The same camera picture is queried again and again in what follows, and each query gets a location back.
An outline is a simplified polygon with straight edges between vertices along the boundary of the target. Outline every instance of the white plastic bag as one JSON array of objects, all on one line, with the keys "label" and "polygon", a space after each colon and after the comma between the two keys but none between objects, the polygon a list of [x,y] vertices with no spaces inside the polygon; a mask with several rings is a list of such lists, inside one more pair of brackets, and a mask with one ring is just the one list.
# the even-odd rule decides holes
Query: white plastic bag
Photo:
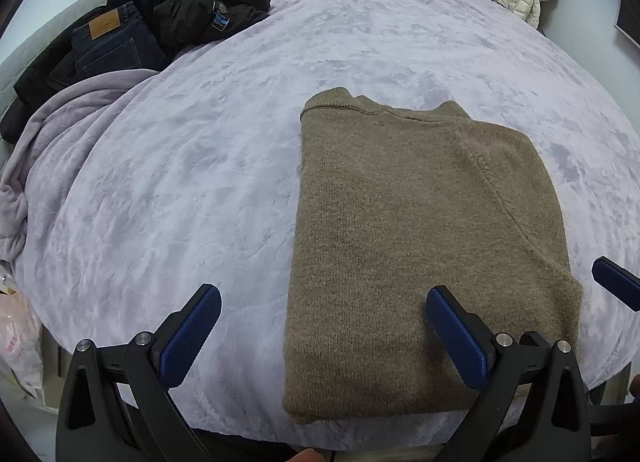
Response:
[{"label": "white plastic bag", "polygon": [[18,382],[34,395],[42,389],[42,323],[4,270],[0,281],[0,356]]}]

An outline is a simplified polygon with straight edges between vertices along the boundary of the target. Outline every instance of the metal screw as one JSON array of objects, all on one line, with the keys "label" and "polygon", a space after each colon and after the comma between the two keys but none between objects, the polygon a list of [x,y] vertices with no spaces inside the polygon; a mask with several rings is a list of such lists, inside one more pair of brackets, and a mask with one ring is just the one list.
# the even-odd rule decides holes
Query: metal screw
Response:
[{"label": "metal screw", "polygon": [[568,354],[569,352],[571,352],[571,345],[565,341],[564,339],[560,339],[558,341],[558,349],[564,353],[564,354]]},{"label": "metal screw", "polygon": [[151,332],[141,332],[135,337],[135,342],[138,346],[143,347],[148,345],[151,341]]},{"label": "metal screw", "polygon": [[78,352],[86,352],[90,346],[91,346],[91,341],[89,339],[82,339],[82,341],[79,341],[78,344],[76,345],[76,350]]},{"label": "metal screw", "polygon": [[495,341],[501,347],[510,347],[513,345],[513,338],[509,334],[498,334],[495,336]]}]

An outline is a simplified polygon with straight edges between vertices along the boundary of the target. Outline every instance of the lavender plush blanket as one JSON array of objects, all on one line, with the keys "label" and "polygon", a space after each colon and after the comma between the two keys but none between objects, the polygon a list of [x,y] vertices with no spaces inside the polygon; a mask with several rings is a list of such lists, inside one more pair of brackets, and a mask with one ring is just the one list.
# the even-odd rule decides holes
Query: lavender plush blanket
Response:
[{"label": "lavender plush blanket", "polygon": [[172,390],[192,426],[334,449],[445,440],[461,412],[299,426],[282,409],[300,112],[334,86],[415,110],[455,100],[527,135],[584,288],[584,379],[629,362],[640,318],[590,267],[604,254],[640,272],[640,138],[590,74],[489,0],[273,0],[267,20],[161,74],[52,98],[0,179],[0,259],[62,346],[129,341],[212,283],[222,316]]}]

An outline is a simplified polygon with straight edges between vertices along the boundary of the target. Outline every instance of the gray headboard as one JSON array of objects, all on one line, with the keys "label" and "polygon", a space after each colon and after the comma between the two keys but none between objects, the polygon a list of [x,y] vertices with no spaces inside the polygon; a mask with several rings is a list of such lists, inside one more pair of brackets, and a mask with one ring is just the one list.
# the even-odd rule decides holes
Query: gray headboard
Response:
[{"label": "gray headboard", "polygon": [[14,82],[20,77],[20,74],[25,68],[29,66],[31,61],[33,61],[60,32],[71,25],[76,19],[89,12],[89,10],[104,5],[105,3],[107,3],[107,0],[76,1],[55,16],[55,18],[47,21],[0,63],[0,114],[4,115],[4,112],[14,101]]}]

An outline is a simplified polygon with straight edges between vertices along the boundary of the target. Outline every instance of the brown knit sweater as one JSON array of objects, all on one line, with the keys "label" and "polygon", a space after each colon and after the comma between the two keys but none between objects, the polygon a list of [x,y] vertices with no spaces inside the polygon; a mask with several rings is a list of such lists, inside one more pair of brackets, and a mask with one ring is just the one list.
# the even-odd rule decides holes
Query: brown knit sweater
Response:
[{"label": "brown knit sweater", "polygon": [[575,345],[581,287],[532,143],[451,101],[411,111],[344,88],[313,96],[302,112],[285,410],[309,422],[468,408],[475,392],[423,319],[433,285],[496,333]]}]

